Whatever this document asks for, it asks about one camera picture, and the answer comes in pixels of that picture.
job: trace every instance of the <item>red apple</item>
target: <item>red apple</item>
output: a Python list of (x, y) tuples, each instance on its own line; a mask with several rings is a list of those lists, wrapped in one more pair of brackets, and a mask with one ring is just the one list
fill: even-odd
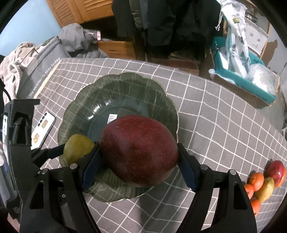
[(162, 123), (137, 115), (107, 124), (100, 135), (100, 149), (113, 173), (136, 187), (161, 183), (178, 160), (171, 132)]
[(286, 179), (286, 175), (287, 175), (287, 171), (286, 171), (286, 168), (284, 168), (283, 176), (281, 178), (281, 181), (277, 185), (275, 185), (276, 188), (279, 188), (284, 183)]
[(284, 169), (283, 163), (279, 160), (275, 160), (267, 168), (266, 177), (272, 177), (274, 179), (274, 185), (278, 186), (282, 180)]

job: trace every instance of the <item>mango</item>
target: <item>mango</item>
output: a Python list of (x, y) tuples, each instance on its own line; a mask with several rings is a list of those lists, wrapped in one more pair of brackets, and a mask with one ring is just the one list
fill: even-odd
[(94, 142), (81, 134), (72, 135), (66, 142), (63, 156), (68, 165), (76, 163), (84, 155), (91, 152)]
[(267, 177), (264, 179), (262, 187), (258, 191), (254, 192), (254, 195), (262, 203), (271, 197), (274, 187), (274, 179)]

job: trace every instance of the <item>white plastic bag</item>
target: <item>white plastic bag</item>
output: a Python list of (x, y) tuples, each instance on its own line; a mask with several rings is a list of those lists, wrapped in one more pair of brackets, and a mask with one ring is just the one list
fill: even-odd
[(219, 55), (220, 55), (223, 68), (228, 69), (229, 64), (228, 64), (227, 55), (226, 55), (226, 48), (224, 46), (219, 48)]
[(235, 0), (217, 0), (222, 6), (222, 13), (227, 21), (226, 39), (227, 61), (229, 70), (243, 78), (247, 77), (251, 61), (245, 36), (246, 7)]
[(276, 94), (279, 81), (278, 77), (264, 65), (251, 65), (247, 79), (267, 93), (271, 95)]

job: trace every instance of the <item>green plate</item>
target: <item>green plate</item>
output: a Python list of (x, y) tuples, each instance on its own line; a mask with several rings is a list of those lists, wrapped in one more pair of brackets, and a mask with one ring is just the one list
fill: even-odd
[[(128, 72), (103, 76), (78, 93), (64, 113), (58, 144), (66, 143), (73, 134), (99, 141), (110, 114), (117, 114), (118, 118), (141, 115), (156, 119), (171, 131), (177, 141), (179, 116), (165, 90), (155, 80)], [(67, 166), (63, 155), (59, 160), (62, 167)], [(105, 166), (100, 168), (94, 183), (85, 193), (104, 202), (135, 198), (150, 189), (127, 185)]]

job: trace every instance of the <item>gray checkered tablecloth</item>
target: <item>gray checkered tablecloth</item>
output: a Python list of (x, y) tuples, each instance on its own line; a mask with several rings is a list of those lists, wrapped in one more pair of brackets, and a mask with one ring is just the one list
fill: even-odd
[[(61, 61), (35, 107), (34, 127), (45, 111), (57, 118), (44, 146), (57, 146), (65, 109), (83, 87), (103, 75), (123, 72), (137, 72), (161, 83), (179, 111), (179, 142), (200, 163), (223, 172), (235, 169), (244, 182), (251, 171), (263, 172), (268, 160), (281, 160), (287, 166), (285, 139), (258, 111), (224, 87), (170, 67), (124, 59)], [(59, 160), (49, 160), (44, 167), (58, 168)], [(286, 188), (287, 182), (262, 203), (256, 217), (258, 232), (275, 214)], [(104, 203), (85, 195), (99, 228), (108, 233), (175, 232), (193, 197), (177, 167), (166, 181), (139, 198)], [(212, 222), (217, 197), (215, 189), (203, 229)]]

